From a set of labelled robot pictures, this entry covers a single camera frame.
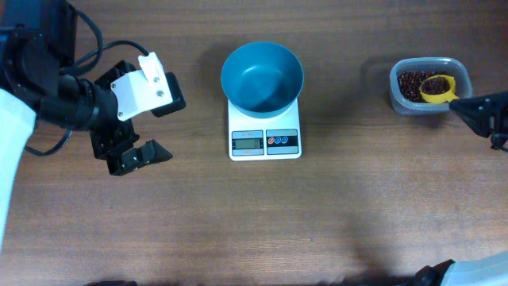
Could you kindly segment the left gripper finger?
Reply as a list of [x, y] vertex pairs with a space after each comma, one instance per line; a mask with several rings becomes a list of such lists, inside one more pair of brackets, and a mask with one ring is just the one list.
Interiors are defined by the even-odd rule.
[[167, 72], [165, 75], [173, 102], [151, 110], [152, 114], [157, 118], [182, 110], [187, 105], [175, 74]]
[[120, 155], [106, 159], [112, 176], [123, 176], [150, 164], [158, 164], [173, 158], [173, 154], [157, 141], [147, 141], [139, 148], [132, 148]]

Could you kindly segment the red adzuki beans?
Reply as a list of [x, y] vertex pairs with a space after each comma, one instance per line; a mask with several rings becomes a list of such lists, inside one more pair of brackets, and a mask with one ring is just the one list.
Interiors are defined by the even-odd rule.
[[419, 87], [424, 80], [434, 75], [446, 75], [446, 73], [444, 71], [419, 70], [399, 72], [397, 81], [402, 96], [411, 102], [426, 103], [420, 95]]

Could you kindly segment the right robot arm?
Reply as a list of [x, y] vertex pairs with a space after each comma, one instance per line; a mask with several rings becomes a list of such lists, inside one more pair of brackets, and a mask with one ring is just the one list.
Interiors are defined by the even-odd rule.
[[[491, 140], [491, 148], [507, 151], [507, 93], [455, 99], [449, 109], [478, 136]], [[476, 261], [448, 260], [425, 266], [408, 285], [506, 285], [507, 252]]]

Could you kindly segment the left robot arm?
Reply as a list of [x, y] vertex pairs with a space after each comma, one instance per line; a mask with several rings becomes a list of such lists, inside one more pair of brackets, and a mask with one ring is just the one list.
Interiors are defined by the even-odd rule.
[[123, 176], [171, 159], [156, 141], [136, 147], [132, 120], [163, 117], [186, 105], [175, 75], [154, 52], [120, 61], [98, 79], [92, 71], [109, 48], [97, 25], [66, 0], [8, 1], [1, 18], [1, 217], [7, 219], [17, 168], [38, 121], [64, 133], [90, 134], [95, 158]]

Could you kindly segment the yellow plastic measuring scoop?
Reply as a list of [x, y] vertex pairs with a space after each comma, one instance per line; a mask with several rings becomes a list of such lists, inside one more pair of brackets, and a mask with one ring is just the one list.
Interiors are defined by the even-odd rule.
[[450, 75], [434, 75], [424, 80], [419, 92], [427, 103], [441, 104], [459, 99], [456, 95], [456, 80]]

